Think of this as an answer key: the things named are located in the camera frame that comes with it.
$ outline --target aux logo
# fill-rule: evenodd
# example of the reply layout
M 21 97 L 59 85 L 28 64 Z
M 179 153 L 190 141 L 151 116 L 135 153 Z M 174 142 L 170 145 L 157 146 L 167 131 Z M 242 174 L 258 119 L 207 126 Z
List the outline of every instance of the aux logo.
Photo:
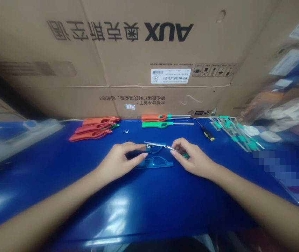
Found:
M 181 26 L 181 24 L 172 24 L 172 23 L 163 23 L 160 25 L 159 30 L 159 38 L 155 34 L 155 31 L 159 27 L 160 23 L 155 23 L 155 25 L 152 27 L 151 23 L 145 23 L 145 26 L 149 32 L 147 38 L 145 41 L 149 41 L 151 38 L 154 41 L 163 41 L 164 40 L 164 34 L 165 34 L 165 28 L 169 27 L 169 41 L 174 41 L 174 34 L 175 34 L 175 27 L 176 27 L 176 33 L 178 34 L 178 40 L 179 42 L 183 42 L 186 40 L 190 30 L 192 29 L 194 24 L 190 24 L 189 26 Z

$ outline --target green plastic part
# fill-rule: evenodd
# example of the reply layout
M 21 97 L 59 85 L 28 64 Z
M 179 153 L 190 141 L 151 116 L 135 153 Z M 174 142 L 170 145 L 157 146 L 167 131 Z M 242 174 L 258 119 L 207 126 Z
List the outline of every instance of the green plastic part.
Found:
M 218 122 L 215 121 L 214 124 L 217 126 L 217 128 L 222 128 L 222 125 L 219 124 Z
M 240 140 L 241 142 L 246 142 L 246 138 L 245 138 L 245 137 L 243 137 L 243 136 L 238 136 L 238 138 L 239 138 L 239 140 Z
M 231 124 L 230 121 L 225 121 L 224 126 L 225 126 L 226 128 L 230 128 L 230 124 Z
M 257 145 L 254 142 L 248 143 L 247 144 L 251 150 L 256 151 L 257 150 Z
M 184 158 L 186 158 L 186 159 L 189 159 L 190 158 L 190 156 L 188 155 L 188 153 L 185 153 L 185 154 L 183 154 L 182 155 Z
M 109 127 L 105 127 L 105 128 L 100 129 L 100 130 L 106 130 L 107 128 L 109 128 L 110 130 L 112 130 L 112 129 L 116 128 L 116 127 L 119 127 L 119 124 L 114 124 L 110 128 Z
M 110 128 L 110 130 L 116 128 L 116 127 L 119 127 L 119 124 L 115 124 L 115 125 L 112 125 L 112 127 Z
M 166 128 L 173 124 L 173 122 L 143 122 L 141 126 L 142 128 Z
M 166 120 L 170 120 L 172 119 L 172 115 L 167 115 L 167 119 Z

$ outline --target person's left hand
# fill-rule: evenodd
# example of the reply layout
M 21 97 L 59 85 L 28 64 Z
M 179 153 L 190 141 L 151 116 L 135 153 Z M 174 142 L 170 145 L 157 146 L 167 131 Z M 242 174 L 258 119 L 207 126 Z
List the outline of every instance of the person's left hand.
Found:
M 106 183 L 122 177 L 140 164 L 148 155 L 148 153 L 141 153 L 135 158 L 127 160 L 125 154 L 135 150 L 145 151 L 146 145 L 132 142 L 115 144 L 95 171 L 102 176 Z

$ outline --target finger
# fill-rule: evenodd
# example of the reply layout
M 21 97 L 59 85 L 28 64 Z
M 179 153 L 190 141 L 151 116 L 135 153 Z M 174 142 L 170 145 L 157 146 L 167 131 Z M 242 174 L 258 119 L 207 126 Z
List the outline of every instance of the finger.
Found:
M 131 169 L 133 169 L 138 164 L 140 164 L 147 157 L 147 155 L 148 153 L 141 153 L 138 156 L 127 161 L 127 164 L 130 166 Z
M 186 158 L 184 158 L 180 153 L 171 150 L 171 154 L 173 155 L 173 157 L 175 157 L 175 159 L 184 167 L 186 168 L 187 165 L 189 164 L 188 160 Z
M 178 139 L 174 140 L 172 147 L 175 148 L 178 145 L 180 147 L 184 148 L 187 152 L 191 151 L 192 144 L 184 138 L 178 138 Z
M 123 146 L 123 151 L 126 154 L 127 152 L 130 151 L 135 151 L 135 150 L 142 150 L 145 151 L 146 150 L 146 145 L 145 144 L 126 144 Z

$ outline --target person's right hand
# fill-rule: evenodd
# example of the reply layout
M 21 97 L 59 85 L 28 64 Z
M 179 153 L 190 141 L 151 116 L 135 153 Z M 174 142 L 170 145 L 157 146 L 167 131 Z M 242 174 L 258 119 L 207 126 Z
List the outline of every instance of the person's right hand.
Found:
M 197 145 L 189 143 L 184 138 L 176 139 L 172 147 L 183 150 L 190 156 L 189 159 L 184 158 L 180 153 L 171 150 L 171 154 L 176 160 L 190 173 L 206 179 L 212 179 L 216 169 L 222 166 L 212 161 Z

